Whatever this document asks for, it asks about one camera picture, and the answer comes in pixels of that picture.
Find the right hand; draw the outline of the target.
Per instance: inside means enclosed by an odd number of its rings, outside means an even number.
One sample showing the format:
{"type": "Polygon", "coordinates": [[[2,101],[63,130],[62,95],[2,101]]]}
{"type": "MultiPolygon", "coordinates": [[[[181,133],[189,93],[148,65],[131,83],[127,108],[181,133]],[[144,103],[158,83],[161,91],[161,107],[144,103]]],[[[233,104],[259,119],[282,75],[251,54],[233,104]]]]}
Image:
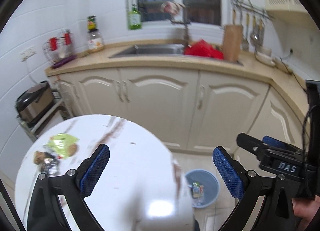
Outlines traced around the right hand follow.
{"type": "Polygon", "coordinates": [[[307,228],[319,210],[319,203],[319,196],[315,196],[314,200],[307,200],[303,198],[292,199],[294,215],[302,218],[297,230],[305,230],[307,228]]]}

